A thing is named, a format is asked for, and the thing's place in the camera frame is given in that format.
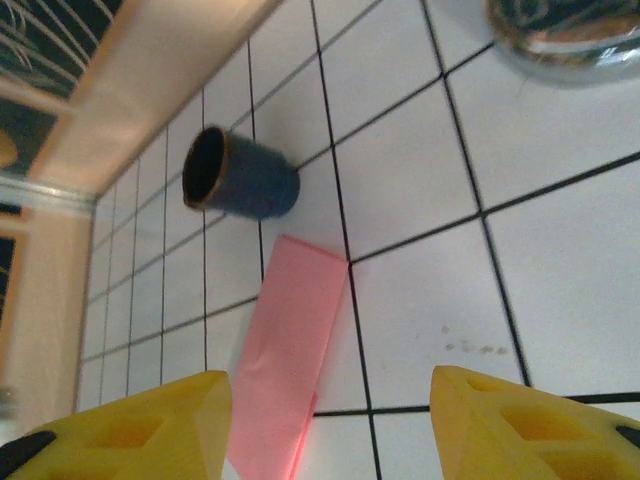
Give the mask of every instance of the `blue cup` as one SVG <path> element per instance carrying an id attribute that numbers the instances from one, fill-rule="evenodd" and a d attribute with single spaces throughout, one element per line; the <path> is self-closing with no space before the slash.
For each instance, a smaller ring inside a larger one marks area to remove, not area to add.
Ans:
<path id="1" fill-rule="evenodd" d="M 280 217 L 300 192 L 298 172 L 280 152 L 212 126 L 196 137 L 182 172 L 184 203 L 255 220 Z"/>

